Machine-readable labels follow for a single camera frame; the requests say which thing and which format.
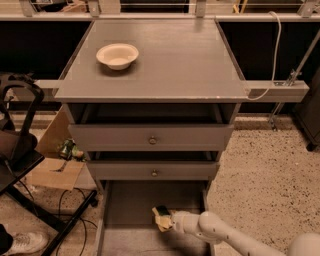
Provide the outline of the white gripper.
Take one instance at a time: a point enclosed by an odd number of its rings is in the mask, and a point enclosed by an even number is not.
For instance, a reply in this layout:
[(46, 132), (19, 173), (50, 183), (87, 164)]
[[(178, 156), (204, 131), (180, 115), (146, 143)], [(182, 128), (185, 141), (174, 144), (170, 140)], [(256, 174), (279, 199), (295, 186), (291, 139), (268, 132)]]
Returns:
[(160, 216), (156, 207), (152, 208), (155, 215), (155, 222), (161, 232), (169, 231), (172, 227), (178, 233), (196, 234), (200, 231), (199, 214), (190, 213), (187, 211), (177, 211), (169, 217)]

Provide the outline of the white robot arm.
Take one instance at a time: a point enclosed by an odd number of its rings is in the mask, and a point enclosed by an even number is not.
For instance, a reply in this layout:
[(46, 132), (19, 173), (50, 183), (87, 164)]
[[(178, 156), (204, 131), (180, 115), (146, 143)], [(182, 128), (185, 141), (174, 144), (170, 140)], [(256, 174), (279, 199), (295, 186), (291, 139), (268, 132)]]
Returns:
[(220, 240), (241, 256), (320, 256), (320, 235), (304, 233), (289, 245), (286, 254), (234, 229), (210, 211), (194, 214), (188, 211), (169, 211), (165, 206), (152, 208), (155, 223), (161, 232), (174, 230), (210, 243)]

